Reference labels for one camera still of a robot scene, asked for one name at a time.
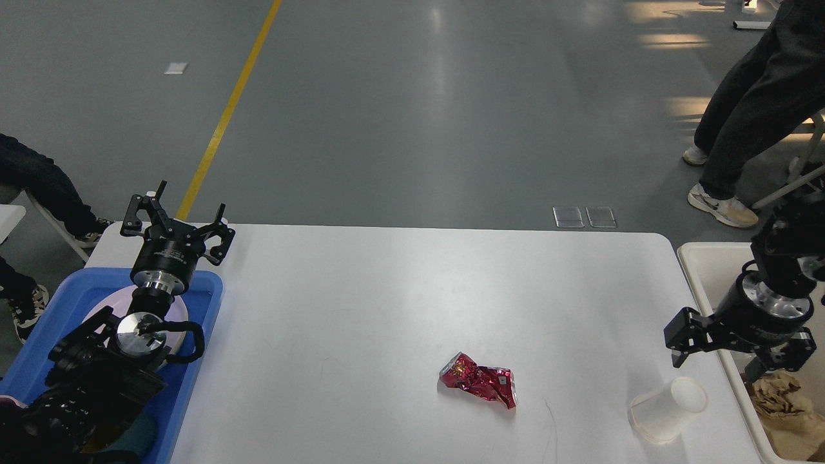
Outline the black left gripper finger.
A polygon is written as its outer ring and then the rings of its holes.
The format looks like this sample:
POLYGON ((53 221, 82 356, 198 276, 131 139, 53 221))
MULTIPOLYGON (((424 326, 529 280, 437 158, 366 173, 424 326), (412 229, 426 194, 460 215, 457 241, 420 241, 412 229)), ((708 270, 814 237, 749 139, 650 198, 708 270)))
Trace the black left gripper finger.
POLYGON ((161 196, 167 186, 162 180, 155 191, 134 194, 122 220, 121 236, 139 236, 143 240, 179 240, 179 224, 161 205, 161 196))
POLYGON ((226 205, 221 203, 212 223, 204 224, 189 232, 189 247, 195 253, 195 258, 205 258, 214 266, 220 265, 227 257, 236 234, 235 229, 224 222, 225 208, 226 205), (209 246, 207 241, 211 238, 219 238, 219 243, 209 246))

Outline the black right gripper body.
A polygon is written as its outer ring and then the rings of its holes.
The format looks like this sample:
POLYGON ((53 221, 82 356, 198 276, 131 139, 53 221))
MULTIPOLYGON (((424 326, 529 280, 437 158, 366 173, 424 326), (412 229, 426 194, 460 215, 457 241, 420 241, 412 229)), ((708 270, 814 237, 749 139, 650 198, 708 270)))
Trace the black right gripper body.
POLYGON ((801 331, 813 312, 809 296, 782 296, 757 271, 745 271, 714 311, 716 349, 748 352, 752 347, 779 346, 801 331))

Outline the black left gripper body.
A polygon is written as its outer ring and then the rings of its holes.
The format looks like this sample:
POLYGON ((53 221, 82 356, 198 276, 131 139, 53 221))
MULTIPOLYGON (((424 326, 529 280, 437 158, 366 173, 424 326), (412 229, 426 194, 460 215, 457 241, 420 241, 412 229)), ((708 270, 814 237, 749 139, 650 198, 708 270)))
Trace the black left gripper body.
POLYGON ((192 234, 169 238, 147 230, 130 273, 131 281, 136 287, 181 295, 188 291, 197 262, 205 252, 204 241, 192 234))

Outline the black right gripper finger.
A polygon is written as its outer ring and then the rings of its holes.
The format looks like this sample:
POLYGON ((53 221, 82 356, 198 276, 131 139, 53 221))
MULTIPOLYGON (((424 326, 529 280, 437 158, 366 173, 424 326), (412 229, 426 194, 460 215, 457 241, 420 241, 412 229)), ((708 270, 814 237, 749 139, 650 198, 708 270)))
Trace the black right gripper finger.
POLYGON ((664 343, 671 349, 672 367, 681 368, 693 353, 733 347, 733 335, 713 315, 704 316, 691 307, 681 308, 663 329, 664 343))
POLYGON ((798 372, 816 350, 816 341, 808 328, 801 328, 781 346, 754 347, 754 358, 744 368, 744 381, 753 383, 766 373, 777 370, 798 372))

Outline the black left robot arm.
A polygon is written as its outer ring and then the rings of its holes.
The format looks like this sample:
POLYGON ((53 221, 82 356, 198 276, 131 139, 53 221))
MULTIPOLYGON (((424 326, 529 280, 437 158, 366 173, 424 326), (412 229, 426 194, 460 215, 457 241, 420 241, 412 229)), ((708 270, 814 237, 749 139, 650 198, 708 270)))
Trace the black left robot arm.
POLYGON ((126 313, 105 305, 56 341, 45 391, 2 408, 3 463, 139 463, 134 451, 85 448, 95 435, 124 434, 135 423, 168 387, 162 367, 204 356, 203 324, 168 313, 189 291, 200 259, 221 264, 236 232, 225 204, 202 226, 169 217, 161 205, 166 185, 133 195, 121 223, 122 236, 142 240, 126 313))

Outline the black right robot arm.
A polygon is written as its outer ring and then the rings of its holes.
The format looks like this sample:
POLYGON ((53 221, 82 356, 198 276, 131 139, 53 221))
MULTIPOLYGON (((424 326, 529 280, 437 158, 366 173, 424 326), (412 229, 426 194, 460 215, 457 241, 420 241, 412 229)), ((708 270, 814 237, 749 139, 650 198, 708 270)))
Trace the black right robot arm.
POLYGON ((744 368, 751 383, 777 370, 797 372, 815 353, 806 324, 823 280, 823 193, 776 206, 750 249, 752 260, 713 314, 684 307, 664 328, 673 367, 693 353, 727 349, 752 356, 744 368))

